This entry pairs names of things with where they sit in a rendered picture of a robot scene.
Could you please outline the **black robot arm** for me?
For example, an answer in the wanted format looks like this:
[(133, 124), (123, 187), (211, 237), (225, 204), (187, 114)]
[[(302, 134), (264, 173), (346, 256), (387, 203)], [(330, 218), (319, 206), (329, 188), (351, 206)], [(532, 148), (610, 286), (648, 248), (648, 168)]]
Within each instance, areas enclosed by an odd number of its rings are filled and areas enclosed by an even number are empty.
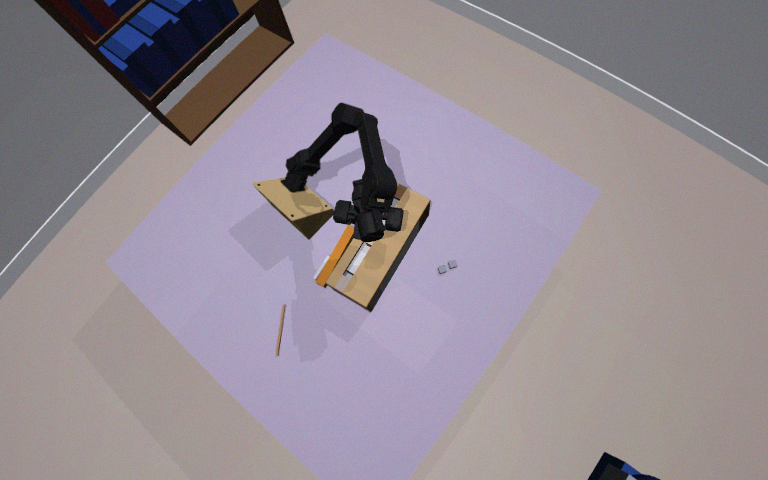
[[(290, 191), (304, 191), (308, 176), (321, 170), (321, 159), (340, 140), (358, 130), (365, 170), (362, 179), (354, 180), (352, 202), (359, 213), (355, 217), (355, 239), (362, 242), (377, 241), (384, 236), (381, 213), (389, 212), (397, 191), (393, 171), (386, 164), (375, 116), (361, 108), (340, 103), (332, 112), (332, 122), (309, 148), (299, 150), (286, 159), (288, 170), (280, 182)], [(378, 202), (375, 198), (384, 199)]]

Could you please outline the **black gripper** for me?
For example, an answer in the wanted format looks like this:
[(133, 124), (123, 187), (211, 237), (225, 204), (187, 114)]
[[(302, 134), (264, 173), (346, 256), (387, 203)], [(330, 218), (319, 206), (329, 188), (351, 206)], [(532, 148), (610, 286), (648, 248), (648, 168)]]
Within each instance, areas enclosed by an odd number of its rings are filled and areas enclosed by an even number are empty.
[[(359, 214), (351, 201), (338, 200), (335, 205), (333, 219), (336, 223), (355, 225), (355, 217)], [(382, 212), (381, 218), (385, 220), (385, 230), (399, 232), (401, 230), (404, 211), (402, 208), (390, 207), (389, 212)]]

